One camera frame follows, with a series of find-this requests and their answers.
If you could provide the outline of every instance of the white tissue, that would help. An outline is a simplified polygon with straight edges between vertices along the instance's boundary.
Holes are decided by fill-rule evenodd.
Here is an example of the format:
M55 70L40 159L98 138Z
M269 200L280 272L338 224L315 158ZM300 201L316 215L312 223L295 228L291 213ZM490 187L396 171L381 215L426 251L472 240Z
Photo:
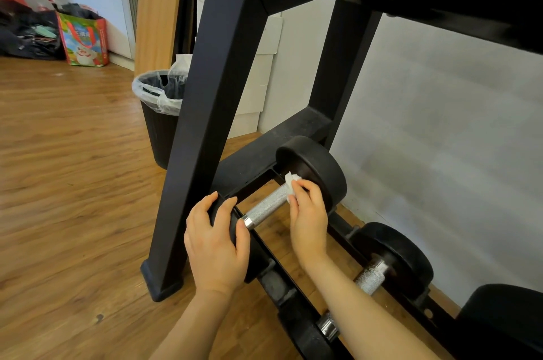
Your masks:
M293 196L296 197L296 194L294 193L294 189L292 188L292 180L301 180L301 179L302 177L298 176L298 174L292 174L290 171L287 174L285 174L285 183L287 184L289 194L292 194Z

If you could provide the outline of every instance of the colorful shopping bag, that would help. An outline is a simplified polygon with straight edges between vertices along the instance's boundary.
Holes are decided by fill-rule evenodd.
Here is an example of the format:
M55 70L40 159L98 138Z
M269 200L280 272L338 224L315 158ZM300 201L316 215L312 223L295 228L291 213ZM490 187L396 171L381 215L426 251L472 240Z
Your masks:
M72 66L103 67L107 55L106 20L74 17L57 11L66 61Z

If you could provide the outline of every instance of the dumbbell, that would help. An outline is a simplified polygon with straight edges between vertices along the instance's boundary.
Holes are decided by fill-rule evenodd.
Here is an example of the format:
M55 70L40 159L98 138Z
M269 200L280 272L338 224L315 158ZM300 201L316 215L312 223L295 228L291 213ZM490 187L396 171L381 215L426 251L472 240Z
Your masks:
M347 194L347 182L341 167L322 145L309 137L295 136L283 144L275 152L275 171L282 176L288 173L297 175L317 184L322 192L326 212L331 212ZM241 218L249 230L255 229L262 221L281 207L288 198L290 185L281 185L268 197L255 205L246 214L237 207L232 210L230 218L230 238L236 243L236 224ZM211 224L214 223L219 206L225 201L219 197L209 209ZM267 267L268 259L258 256L259 246L251 238L251 253L246 282L252 281L258 273Z
M355 278L356 285L369 295L385 280L394 282L406 297L416 299L423 294L434 277L430 261L406 236L382 223L372 222L357 229L350 241L370 263ZM327 310L317 327L329 340L339 331Z

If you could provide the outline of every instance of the hand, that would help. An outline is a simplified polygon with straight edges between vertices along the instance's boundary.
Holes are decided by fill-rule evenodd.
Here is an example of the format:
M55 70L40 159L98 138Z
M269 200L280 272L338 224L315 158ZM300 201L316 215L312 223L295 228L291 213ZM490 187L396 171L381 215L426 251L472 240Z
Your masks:
M296 197L289 196L290 239L302 268L307 271L327 256L328 215L318 185L308 180L295 180L292 188Z
M221 204L211 226L207 210L217 197L215 191L192 208L187 218L185 247L196 292L212 290L230 298L247 273L251 237L240 219L236 225L236 246L230 240L230 213L237 197Z

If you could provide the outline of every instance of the wooden floor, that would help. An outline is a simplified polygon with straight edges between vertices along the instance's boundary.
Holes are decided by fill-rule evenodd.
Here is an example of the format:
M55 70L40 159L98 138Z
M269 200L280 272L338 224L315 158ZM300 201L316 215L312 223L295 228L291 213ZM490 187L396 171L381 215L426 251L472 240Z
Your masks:
M184 287L154 303L139 273L165 172L153 160L132 72L0 57L0 73L0 358L148 358L190 301L194 281L186 267ZM256 137L229 140L225 155ZM324 310L290 246L288 209L258 232ZM360 271L332 239L329 253L349 276ZM449 358L386 292L375 299ZM456 310L443 295L436 299ZM211 358L299 358L258 282L237 293Z

